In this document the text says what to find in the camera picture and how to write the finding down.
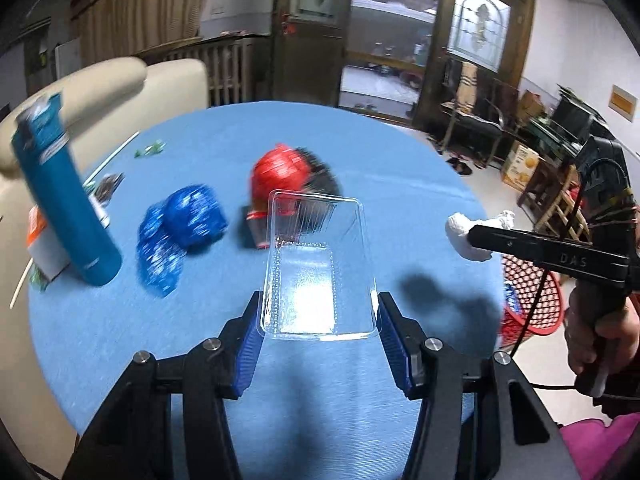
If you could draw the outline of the right hand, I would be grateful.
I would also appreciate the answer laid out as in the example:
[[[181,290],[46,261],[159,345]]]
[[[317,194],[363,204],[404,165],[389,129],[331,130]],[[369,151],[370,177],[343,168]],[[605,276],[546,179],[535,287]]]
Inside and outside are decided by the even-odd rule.
[[[577,282],[570,293],[565,315],[564,337],[568,350],[568,365],[576,374],[597,359],[596,340],[613,341],[615,354],[610,359],[610,372],[626,368],[639,349],[639,305],[634,296],[626,298],[625,305],[608,315],[599,315],[597,292],[588,283]]]

